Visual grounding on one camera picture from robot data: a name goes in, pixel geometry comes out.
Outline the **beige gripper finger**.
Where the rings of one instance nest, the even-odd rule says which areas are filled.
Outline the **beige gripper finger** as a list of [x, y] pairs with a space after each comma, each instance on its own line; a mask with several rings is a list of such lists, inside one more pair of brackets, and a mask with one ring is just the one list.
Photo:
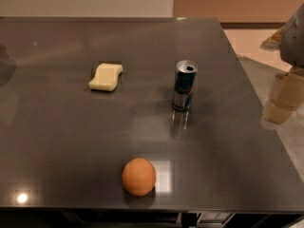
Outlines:
[[277, 73], [262, 111], [261, 124], [285, 124], [303, 103], [304, 68], [293, 66], [289, 72]]

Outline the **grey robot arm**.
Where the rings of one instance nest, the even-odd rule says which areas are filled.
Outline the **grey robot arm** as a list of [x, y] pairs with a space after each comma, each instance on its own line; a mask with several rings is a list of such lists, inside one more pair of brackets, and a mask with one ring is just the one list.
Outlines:
[[304, 103], [304, 4], [284, 26], [280, 58], [292, 67], [289, 72], [277, 73], [273, 80], [260, 120], [268, 130], [287, 122]]

